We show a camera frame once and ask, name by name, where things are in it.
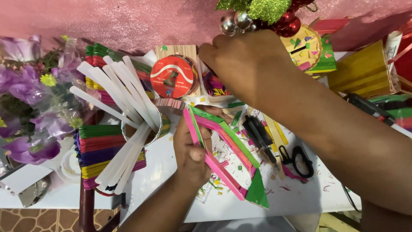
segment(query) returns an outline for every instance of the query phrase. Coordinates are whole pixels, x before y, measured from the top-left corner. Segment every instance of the scissors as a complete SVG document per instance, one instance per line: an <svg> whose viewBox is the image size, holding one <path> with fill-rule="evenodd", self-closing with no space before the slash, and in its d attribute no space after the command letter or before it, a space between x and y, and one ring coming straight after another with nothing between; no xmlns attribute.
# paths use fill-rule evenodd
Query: scissors
<svg viewBox="0 0 412 232"><path fill-rule="evenodd" d="M296 171L301 177L310 178L310 177L313 176L313 174L315 173L315 171L314 171L313 166L312 166L312 161L310 161L309 158L305 155L305 153L303 152L302 147L300 147L300 146L295 146L295 147L293 148L293 151L292 151L292 157L289 156L288 151L286 150L285 146L281 145L281 146L279 146L278 149L279 149L279 153L281 154L281 156L282 156L282 158L283 158L282 163L283 163L284 165L292 163L293 168L295 169L295 171ZM308 171L309 171L308 174L302 174L302 173L299 171L299 169L297 168L297 166L296 166L296 157L297 157L299 154L302 156L303 163L306 165L306 167L307 167L307 169L308 169Z"/></svg>

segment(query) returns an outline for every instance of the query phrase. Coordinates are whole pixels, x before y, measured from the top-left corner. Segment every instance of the tile floor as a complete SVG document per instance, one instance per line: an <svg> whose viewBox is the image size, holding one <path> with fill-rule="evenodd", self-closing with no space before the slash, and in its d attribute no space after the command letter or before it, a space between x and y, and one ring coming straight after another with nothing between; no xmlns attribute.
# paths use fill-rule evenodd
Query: tile floor
<svg viewBox="0 0 412 232"><path fill-rule="evenodd" d="M94 210L96 229L116 212ZM0 232L79 232L78 221L77 209L0 209Z"/></svg>

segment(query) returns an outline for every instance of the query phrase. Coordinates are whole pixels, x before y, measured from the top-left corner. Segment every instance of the popsicle stick frame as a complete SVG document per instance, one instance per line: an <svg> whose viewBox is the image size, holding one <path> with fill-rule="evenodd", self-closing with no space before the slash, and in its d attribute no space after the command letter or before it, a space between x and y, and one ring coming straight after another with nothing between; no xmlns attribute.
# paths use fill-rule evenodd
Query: popsicle stick frame
<svg viewBox="0 0 412 232"><path fill-rule="evenodd" d="M205 148L205 162L212 169L212 172L215 172L241 201L247 200L263 208L269 208L265 187L263 186L262 176L259 171L259 162L253 157L237 135L233 133L225 121L222 118L192 106L187 106L183 111L183 115L195 146L205 148L199 125L216 131L223 141L227 143L240 158L246 169L248 169L252 183L248 190L240 186L230 173L217 161L213 154Z"/></svg>

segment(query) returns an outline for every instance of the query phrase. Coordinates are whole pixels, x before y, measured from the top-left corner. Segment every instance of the hand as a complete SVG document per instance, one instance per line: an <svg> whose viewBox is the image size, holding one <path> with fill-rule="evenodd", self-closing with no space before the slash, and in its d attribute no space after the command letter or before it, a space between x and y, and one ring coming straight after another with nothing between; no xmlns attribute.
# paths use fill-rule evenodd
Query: hand
<svg viewBox="0 0 412 232"><path fill-rule="evenodd" d="M232 118L223 113L218 107L197 105L203 111L223 118L227 123L231 123ZM212 131L205 127L199 126L206 148L212 149ZM173 146L175 149L176 162L178 169L177 178L182 180L185 185L191 185L198 190L210 179L211 170L205 163L205 150L201 147L195 147L187 127L186 120L182 116L174 135Z"/></svg>
<svg viewBox="0 0 412 232"><path fill-rule="evenodd" d="M304 75L270 30L216 36L213 45L200 46L199 57L236 98L257 109L272 101L268 93L290 94L299 83L295 77Z"/></svg>

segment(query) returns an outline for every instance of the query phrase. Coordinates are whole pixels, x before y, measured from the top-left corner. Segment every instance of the ribbon spool label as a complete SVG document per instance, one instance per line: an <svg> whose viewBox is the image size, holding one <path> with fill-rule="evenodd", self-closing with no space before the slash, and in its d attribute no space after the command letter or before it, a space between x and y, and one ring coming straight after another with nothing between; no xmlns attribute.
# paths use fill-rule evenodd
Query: ribbon spool label
<svg viewBox="0 0 412 232"><path fill-rule="evenodd" d="M172 55L154 64L150 82L160 96L180 98L191 92L196 75L193 65L182 57Z"/></svg>

